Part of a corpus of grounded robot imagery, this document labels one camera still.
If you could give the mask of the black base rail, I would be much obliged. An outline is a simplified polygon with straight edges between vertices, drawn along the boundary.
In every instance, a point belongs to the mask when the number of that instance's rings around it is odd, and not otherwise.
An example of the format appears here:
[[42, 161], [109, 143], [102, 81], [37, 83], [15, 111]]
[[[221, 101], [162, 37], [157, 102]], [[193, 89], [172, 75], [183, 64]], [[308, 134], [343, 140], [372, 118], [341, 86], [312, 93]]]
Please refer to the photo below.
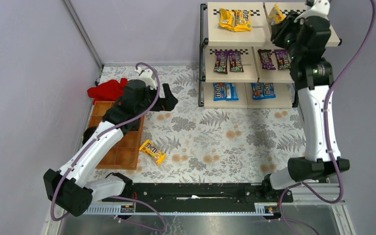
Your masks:
[[290, 191], [271, 189], [266, 183], [134, 183], [120, 173], [125, 188], [119, 199], [103, 202], [123, 202], [125, 198], [149, 204], [159, 213], [248, 213], [256, 206], [279, 202], [292, 203]]

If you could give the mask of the blue candy bag on shelf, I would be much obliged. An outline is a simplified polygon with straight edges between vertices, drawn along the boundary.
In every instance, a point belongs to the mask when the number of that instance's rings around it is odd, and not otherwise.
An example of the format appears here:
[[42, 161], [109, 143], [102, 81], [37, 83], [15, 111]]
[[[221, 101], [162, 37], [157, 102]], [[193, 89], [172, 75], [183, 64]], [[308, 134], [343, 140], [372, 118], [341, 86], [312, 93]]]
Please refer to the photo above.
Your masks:
[[225, 83], [213, 83], [213, 101], [222, 101], [226, 100], [226, 89]]

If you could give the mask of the purple candy bag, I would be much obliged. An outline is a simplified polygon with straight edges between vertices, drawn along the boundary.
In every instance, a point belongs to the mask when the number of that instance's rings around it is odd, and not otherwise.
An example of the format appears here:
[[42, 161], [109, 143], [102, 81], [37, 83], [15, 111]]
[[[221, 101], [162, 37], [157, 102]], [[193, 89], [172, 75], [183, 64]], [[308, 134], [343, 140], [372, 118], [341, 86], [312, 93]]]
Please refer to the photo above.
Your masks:
[[288, 70], [290, 69], [290, 58], [287, 50], [285, 49], [275, 49], [274, 54], [278, 63], [278, 70]]
[[271, 55], [272, 50], [270, 49], [258, 49], [258, 55], [260, 58], [260, 62], [262, 65], [262, 69], [264, 70], [275, 70], [275, 65], [273, 64]]

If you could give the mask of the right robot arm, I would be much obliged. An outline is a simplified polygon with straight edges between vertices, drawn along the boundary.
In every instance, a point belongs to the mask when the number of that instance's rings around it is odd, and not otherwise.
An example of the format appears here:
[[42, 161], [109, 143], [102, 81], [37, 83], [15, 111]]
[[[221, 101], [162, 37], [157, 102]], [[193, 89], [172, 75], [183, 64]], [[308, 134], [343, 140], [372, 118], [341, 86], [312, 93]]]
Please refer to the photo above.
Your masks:
[[271, 41], [286, 49], [291, 58], [289, 73], [295, 88], [293, 107], [299, 109], [304, 122], [306, 146], [304, 157], [291, 158], [286, 168], [264, 177], [262, 186], [266, 192], [350, 169], [350, 161], [341, 158], [335, 142], [331, 110], [333, 69], [323, 57], [331, 36], [329, 21], [320, 16], [300, 20], [298, 13], [290, 12], [271, 29]]

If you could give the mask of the blue white candy bag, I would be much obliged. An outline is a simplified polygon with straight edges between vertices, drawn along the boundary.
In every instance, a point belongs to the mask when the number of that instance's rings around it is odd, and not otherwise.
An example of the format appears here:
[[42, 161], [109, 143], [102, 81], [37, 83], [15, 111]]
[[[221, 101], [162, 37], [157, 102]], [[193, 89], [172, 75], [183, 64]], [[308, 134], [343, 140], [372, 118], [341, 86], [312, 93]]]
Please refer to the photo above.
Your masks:
[[236, 87], [232, 83], [224, 83], [226, 101], [239, 101]]

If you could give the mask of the black rolled sock orange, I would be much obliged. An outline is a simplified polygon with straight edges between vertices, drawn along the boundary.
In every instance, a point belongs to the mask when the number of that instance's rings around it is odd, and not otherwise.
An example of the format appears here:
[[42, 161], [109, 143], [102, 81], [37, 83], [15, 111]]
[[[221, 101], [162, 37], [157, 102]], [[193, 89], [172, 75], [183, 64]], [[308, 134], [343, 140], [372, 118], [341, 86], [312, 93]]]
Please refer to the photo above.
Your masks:
[[85, 130], [85, 132], [83, 133], [83, 138], [82, 138], [83, 145], [89, 140], [89, 138], [93, 135], [96, 129], [97, 129], [96, 126], [91, 126]]

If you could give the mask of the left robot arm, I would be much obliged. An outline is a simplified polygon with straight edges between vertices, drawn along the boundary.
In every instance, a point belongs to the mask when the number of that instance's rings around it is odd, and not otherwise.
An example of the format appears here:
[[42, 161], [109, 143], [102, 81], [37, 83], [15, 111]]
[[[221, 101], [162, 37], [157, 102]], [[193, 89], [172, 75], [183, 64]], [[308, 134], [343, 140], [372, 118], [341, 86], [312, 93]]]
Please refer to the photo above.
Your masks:
[[139, 79], [128, 81], [81, 149], [58, 170], [48, 169], [44, 174], [52, 219], [58, 220], [55, 206], [78, 217], [92, 202], [122, 194], [125, 181], [120, 177], [89, 181], [89, 176], [109, 150], [137, 125], [138, 119], [149, 111], [172, 111], [177, 103], [167, 83], [151, 88]]

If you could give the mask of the wooden compartment tray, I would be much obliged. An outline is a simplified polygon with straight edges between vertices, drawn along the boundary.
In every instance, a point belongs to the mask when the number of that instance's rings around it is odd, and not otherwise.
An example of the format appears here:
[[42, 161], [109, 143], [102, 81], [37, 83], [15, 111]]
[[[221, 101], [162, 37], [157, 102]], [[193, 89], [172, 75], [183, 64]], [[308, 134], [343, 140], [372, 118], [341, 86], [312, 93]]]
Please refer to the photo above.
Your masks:
[[[96, 101], [91, 112], [88, 127], [97, 127], [102, 121], [102, 116], [113, 104], [112, 101]], [[108, 151], [96, 166], [97, 169], [135, 170], [137, 168], [144, 117], [137, 120], [136, 124], [133, 129]]]

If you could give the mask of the brown candy bag right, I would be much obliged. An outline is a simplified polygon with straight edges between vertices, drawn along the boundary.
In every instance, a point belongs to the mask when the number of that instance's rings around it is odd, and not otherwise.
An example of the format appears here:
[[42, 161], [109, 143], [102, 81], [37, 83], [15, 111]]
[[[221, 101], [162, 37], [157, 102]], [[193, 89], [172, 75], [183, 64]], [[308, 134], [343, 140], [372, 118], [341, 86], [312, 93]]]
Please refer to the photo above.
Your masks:
[[244, 72], [241, 60], [241, 53], [239, 51], [230, 51], [229, 60], [230, 72]]

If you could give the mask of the yellow candy bag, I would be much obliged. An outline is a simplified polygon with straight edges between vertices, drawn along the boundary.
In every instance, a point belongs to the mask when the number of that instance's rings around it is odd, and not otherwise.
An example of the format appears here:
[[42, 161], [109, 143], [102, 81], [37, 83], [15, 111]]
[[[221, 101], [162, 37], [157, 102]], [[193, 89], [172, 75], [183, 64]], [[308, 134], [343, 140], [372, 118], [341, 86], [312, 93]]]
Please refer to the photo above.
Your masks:
[[270, 26], [280, 24], [285, 19], [278, 4], [275, 3], [267, 15], [267, 21]]
[[251, 13], [249, 10], [235, 10], [234, 32], [247, 32], [252, 30]]
[[160, 151], [151, 140], [146, 140], [140, 147], [139, 151], [149, 156], [156, 165], [160, 165], [166, 158], [166, 154]]
[[220, 8], [219, 27], [234, 32], [235, 11]]

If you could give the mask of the floral table mat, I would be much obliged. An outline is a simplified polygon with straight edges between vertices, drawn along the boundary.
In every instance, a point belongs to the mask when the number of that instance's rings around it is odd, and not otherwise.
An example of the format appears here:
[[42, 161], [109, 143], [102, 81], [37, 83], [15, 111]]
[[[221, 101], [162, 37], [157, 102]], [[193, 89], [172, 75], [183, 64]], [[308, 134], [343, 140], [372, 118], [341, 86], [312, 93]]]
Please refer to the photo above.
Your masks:
[[166, 153], [156, 165], [140, 154], [135, 170], [121, 173], [135, 183], [259, 183], [305, 155], [306, 140], [292, 109], [210, 109], [198, 106], [197, 66], [157, 66], [178, 104], [145, 116], [142, 141]]

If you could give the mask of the blue M&M candy bag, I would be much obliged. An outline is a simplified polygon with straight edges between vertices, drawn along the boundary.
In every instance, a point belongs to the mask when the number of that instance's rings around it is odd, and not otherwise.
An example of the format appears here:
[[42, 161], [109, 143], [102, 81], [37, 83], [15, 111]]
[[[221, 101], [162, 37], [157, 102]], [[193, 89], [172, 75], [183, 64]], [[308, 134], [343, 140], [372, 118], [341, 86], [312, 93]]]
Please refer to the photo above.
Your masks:
[[261, 83], [264, 99], [272, 99], [276, 97], [273, 83]]

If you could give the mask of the brown candy bag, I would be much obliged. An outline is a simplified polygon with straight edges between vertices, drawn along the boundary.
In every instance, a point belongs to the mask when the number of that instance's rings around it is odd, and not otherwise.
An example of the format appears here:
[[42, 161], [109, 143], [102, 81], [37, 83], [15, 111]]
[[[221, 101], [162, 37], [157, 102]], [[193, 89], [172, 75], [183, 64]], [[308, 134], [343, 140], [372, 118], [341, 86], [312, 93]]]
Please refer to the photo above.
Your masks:
[[216, 61], [213, 71], [216, 73], [227, 74], [227, 60], [228, 52], [227, 51], [217, 51], [215, 53]]
[[241, 60], [241, 53], [239, 51], [230, 51], [229, 60], [230, 72], [244, 72]]

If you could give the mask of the red cloth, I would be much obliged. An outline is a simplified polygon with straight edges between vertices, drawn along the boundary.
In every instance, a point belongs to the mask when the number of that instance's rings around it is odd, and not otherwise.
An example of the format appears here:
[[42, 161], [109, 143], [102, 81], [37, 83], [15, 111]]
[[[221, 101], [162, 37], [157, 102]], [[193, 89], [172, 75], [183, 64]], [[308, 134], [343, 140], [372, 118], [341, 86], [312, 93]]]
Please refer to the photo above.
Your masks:
[[109, 80], [99, 84], [96, 87], [89, 88], [87, 94], [89, 98], [93, 98], [93, 104], [96, 101], [116, 101], [124, 93], [124, 87], [127, 85], [128, 79], [121, 78], [120, 81]]

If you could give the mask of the brown candy bag left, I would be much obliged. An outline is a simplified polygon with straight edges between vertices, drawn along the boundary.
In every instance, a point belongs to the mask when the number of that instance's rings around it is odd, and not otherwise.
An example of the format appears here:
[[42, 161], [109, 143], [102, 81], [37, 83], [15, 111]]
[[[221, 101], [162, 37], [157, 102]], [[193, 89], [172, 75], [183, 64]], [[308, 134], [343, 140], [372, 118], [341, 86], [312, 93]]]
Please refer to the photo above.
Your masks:
[[215, 53], [216, 61], [213, 71], [216, 73], [227, 74], [227, 60], [228, 52], [227, 51], [217, 51]]

